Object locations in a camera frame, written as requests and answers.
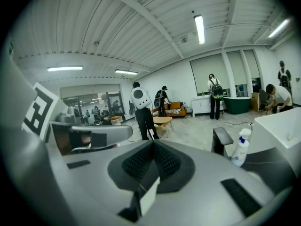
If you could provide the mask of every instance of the white wall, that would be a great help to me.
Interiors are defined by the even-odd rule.
[[[263,76],[262,85],[266,86],[269,83],[277,81],[277,72],[274,69],[271,71],[271,67],[277,66],[277,59],[273,51],[268,50],[266,47],[261,46],[240,46],[225,48],[225,52],[251,50],[253,49],[255,56],[258,57],[260,65],[262,65],[262,71],[259,66],[260,75]],[[157,70],[149,75],[146,75],[137,81],[141,87],[148,90],[152,101],[155,98],[156,92],[166,85],[168,88],[167,95],[171,101],[186,102],[191,112],[191,99],[197,96],[197,90],[194,82],[190,61],[220,54],[221,49],[209,51],[196,56],[186,58],[184,60],[173,63],[167,67]]]
[[[58,95],[59,97],[61,94],[60,88],[61,87],[67,87],[67,86],[77,86],[77,85],[93,85],[93,84],[119,84],[120,86],[120,93],[122,97],[123,106],[125,109],[125,118],[129,119],[134,117],[130,116],[129,114],[129,106],[128,102],[130,100],[131,96],[131,90],[132,90],[132,82],[127,79],[109,79],[109,78],[89,78],[89,79],[74,79],[74,80],[64,80],[64,81],[57,81],[57,82],[46,82],[41,83],[42,86],[44,86],[46,89],[50,90],[52,93]]]
[[[289,39],[275,50],[277,57],[277,68],[279,70],[279,61],[283,60],[285,68],[292,75],[292,95],[293,102],[301,105],[301,81],[297,82],[296,78],[301,77],[301,40],[295,36]]]

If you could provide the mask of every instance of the hair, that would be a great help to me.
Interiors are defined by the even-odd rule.
[[[135,89],[135,88],[137,88],[137,87],[140,87],[140,84],[139,84],[138,82],[134,82],[134,83],[133,83],[133,88]]]
[[[273,89],[275,88],[275,86],[273,86],[272,84],[268,84],[265,91],[268,93],[268,94],[271,94]]]

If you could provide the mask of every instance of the tiled floor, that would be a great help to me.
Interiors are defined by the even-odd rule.
[[[239,132],[241,131],[241,129],[250,129],[250,122],[254,122],[254,119],[259,116],[261,116],[261,113],[257,113],[255,111],[249,111],[248,113],[239,115],[232,115],[225,112],[220,120],[211,120],[208,114],[196,115],[196,117],[194,118],[191,115],[188,115],[186,116],[186,119],[173,118],[171,123],[174,130],[172,130],[170,125],[167,126],[169,138],[167,138],[165,131],[158,132],[158,135],[162,140],[173,141],[198,149],[210,151],[213,128],[224,127],[234,140],[234,144],[226,146],[227,153],[232,154],[237,144]],[[222,121],[232,124],[240,124],[242,122],[249,123],[243,123],[236,126],[223,123]],[[138,124],[135,119],[129,120],[128,122],[124,123],[124,125],[129,125],[133,128],[133,135],[131,136],[129,141],[141,140]]]

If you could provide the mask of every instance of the white bottle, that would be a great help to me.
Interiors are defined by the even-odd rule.
[[[246,160],[246,153],[248,152],[249,146],[247,139],[250,138],[251,131],[249,129],[242,129],[239,135],[238,145],[231,156],[231,161],[240,167]]]

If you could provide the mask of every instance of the ceiling light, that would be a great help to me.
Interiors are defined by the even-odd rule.
[[[82,70],[83,66],[65,66],[65,67],[48,67],[47,70],[51,71],[62,71],[62,70]]]
[[[270,35],[269,38],[274,37],[277,33],[283,30],[289,23],[289,19],[284,20]]]
[[[137,72],[127,71],[127,70],[115,70],[115,73],[127,73],[127,74],[138,74]]]
[[[205,43],[203,16],[202,15],[196,15],[193,18],[194,18],[194,21],[196,22],[196,25],[197,25],[198,41],[199,41],[200,44],[203,44],[203,43]]]

